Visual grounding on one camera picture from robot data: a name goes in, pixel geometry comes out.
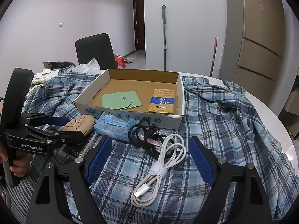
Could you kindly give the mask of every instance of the gold package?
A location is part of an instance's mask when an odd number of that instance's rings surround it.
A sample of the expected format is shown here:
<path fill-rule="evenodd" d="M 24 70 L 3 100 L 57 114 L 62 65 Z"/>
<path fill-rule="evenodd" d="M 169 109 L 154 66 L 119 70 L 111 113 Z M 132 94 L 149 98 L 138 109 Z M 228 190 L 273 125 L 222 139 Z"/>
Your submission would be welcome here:
<path fill-rule="evenodd" d="M 155 89 L 148 112 L 174 114 L 174 90 Z"/>

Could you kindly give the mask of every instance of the white cord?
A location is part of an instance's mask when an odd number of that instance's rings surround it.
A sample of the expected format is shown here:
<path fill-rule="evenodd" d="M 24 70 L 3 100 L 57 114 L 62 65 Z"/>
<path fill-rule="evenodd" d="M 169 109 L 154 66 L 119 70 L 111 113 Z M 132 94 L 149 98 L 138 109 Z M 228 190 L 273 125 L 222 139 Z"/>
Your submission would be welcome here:
<path fill-rule="evenodd" d="M 177 143 L 176 142 L 176 139 L 174 138 L 176 136 L 182 141 L 182 143 Z M 169 143 L 170 140 L 173 140 L 174 144 L 171 144 L 170 146 L 168 146 L 168 143 Z M 181 147 L 181 151 L 179 152 L 178 156 L 176 157 L 176 153 L 177 153 L 176 148 L 177 148 L 177 146 Z M 173 149 L 173 154 L 172 154 L 171 158 L 168 160 L 168 162 L 164 164 L 165 154 L 170 149 Z M 186 148 L 185 148 L 185 143 L 184 143 L 183 138 L 178 134 L 171 134 L 168 137 L 166 137 L 165 140 L 163 141 L 158 161 L 155 162 L 153 164 L 153 166 L 154 165 L 159 165 L 159 164 L 161 166 L 164 166 L 164 169 L 162 169 L 161 171 L 165 171 L 165 173 L 166 173 L 167 169 L 169 169 L 170 167 L 173 167 L 174 165 L 180 163 L 185 158 L 185 156 L 186 156 Z M 161 185 L 162 177 L 159 176 L 159 175 L 150 174 L 150 172 L 136 186 L 136 188 L 134 189 L 134 191 L 131 195 L 131 203 L 136 207 L 149 206 L 150 204 L 152 204 L 154 202 L 154 200 L 157 197 L 158 190 L 159 190 L 160 185 Z M 156 185 L 155 185 L 155 188 L 154 188 L 154 191 L 153 191 L 152 195 L 149 198 L 147 198 L 146 200 L 141 200 L 139 198 L 139 196 L 141 196 L 145 192 L 147 192 L 150 189 L 150 185 L 155 181 L 156 181 Z"/>

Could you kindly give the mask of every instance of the metal pole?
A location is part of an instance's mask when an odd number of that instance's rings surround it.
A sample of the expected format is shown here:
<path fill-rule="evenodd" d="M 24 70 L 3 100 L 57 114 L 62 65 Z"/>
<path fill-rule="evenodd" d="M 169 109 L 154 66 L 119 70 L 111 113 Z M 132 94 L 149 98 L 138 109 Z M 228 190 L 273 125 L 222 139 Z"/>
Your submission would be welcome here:
<path fill-rule="evenodd" d="M 217 49 L 217 36 L 215 37 L 214 55 L 213 55 L 213 59 L 212 59 L 212 67 L 211 67 L 211 71 L 210 71 L 210 77 L 212 77 L 212 74 L 213 74 L 214 63 L 215 63 L 215 57 L 216 57 L 216 49 Z"/>
<path fill-rule="evenodd" d="M 164 71 L 166 71 L 166 16 L 165 16 L 165 8 L 166 6 L 162 6 L 162 20 L 163 20 L 163 30 L 164 30 Z"/>

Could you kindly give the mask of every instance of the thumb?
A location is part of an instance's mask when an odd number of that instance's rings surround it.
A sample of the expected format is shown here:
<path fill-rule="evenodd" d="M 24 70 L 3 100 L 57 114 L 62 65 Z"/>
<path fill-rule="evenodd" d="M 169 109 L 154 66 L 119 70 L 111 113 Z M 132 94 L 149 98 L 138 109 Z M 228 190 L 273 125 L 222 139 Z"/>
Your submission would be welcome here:
<path fill-rule="evenodd" d="M 7 161 L 8 160 L 8 154 L 7 151 L 5 149 L 5 146 L 2 144 L 2 142 L 0 142 L 0 157 L 4 160 Z"/>

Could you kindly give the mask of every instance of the person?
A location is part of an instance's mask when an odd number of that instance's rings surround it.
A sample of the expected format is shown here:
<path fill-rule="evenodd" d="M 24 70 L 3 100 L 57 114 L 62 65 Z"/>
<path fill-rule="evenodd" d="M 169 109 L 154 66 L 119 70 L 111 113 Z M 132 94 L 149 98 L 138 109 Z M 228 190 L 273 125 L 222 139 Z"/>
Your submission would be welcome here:
<path fill-rule="evenodd" d="M 2 159 L 4 161 L 7 161 L 8 155 L 4 145 L 0 142 L 0 164 L 2 164 Z M 14 173 L 15 176 L 23 178 L 27 174 L 32 159 L 33 155 L 30 153 L 26 153 L 22 158 L 15 159 L 13 161 L 13 166 L 10 166 L 10 170 Z"/>

